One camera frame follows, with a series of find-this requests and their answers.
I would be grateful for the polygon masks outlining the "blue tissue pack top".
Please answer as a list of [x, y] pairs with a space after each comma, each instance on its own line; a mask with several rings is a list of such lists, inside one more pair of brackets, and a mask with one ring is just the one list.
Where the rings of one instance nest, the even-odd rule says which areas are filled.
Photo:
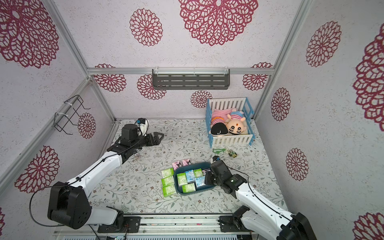
[[185, 172], [188, 184], [195, 182], [195, 176], [193, 170]]

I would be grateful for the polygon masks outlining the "pink kuromi pack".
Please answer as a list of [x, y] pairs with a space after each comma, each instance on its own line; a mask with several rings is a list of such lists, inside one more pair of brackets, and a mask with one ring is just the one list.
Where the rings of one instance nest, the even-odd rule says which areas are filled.
[[181, 161], [176, 161], [172, 163], [172, 167], [174, 171], [177, 170], [178, 168], [181, 168], [182, 166], [183, 166], [183, 163]]
[[191, 165], [192, 163], [190, 159], [184, 159], [182, 160], [182, 164], [183, 164], [183, 167], [185, 167], [185, 166]]
[[204, 170], [202, 170], [204, 176], [206, 176], [207, 173], [210, 172], [210, 171], [211, 171], [210, 169], [204, 169]]

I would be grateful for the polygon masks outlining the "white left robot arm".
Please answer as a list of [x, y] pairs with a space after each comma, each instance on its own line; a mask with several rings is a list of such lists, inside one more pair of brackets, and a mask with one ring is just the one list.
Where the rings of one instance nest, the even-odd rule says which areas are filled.
[[89, 195], [105, 177], [136, 152], [161, 143], [165, 135], [159, 132], [150, 134], [148, 129], [146, 119], [124, 125], [121, 136], [99, 160], [67, 182], [55, 183], [50, 191], [48, 219], [74, 230], [84, 225], [100, 225], [116, 232], [122, 230], [125, 226], [123, 211], [92, 207]]

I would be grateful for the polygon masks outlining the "dark teal storage box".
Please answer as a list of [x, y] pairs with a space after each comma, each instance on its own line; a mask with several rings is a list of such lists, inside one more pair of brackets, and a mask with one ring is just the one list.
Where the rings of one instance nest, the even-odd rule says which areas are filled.
[[184, 165], [183, 161], [177, 161], [172, 166], [175, 189], [178, 194], [190, 195], [212, 190], [215, 187], [208, 184], [208, 173], [211, 172], [209, 162]]

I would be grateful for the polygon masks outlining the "green tissue pack top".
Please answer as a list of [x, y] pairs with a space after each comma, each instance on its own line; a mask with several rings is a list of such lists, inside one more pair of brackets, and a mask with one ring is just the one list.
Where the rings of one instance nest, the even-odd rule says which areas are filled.
[[200, 178], [204, 176], [203, 170], [202, 169], [196, 169], [193, 170], [195, 178]]

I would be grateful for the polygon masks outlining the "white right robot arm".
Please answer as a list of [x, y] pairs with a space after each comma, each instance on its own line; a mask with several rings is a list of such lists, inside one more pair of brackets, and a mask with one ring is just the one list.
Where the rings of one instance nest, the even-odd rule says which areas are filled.
[[213, 157], [206, 184], [219, 186], [243, 205], [233, 213], [233, 225], [266, 240], [315, 240], [309, 220], [301, 213], [285, 211], [260, 194], [242, 175], [232, 174], [219, 156]]

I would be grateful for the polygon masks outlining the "blue tissue pack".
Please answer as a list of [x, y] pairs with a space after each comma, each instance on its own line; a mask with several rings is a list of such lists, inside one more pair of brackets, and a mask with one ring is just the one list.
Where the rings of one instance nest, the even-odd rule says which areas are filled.
[[195, 182], [195, 176], [193, 170], [185, 172], [188, 184]]
[[200, 178], [195, 178], [196, 188], [200, 189], [200, 188], [204, 187], [206, 185], [205, 180], [206, 180], [205, 176], [200, 177]]

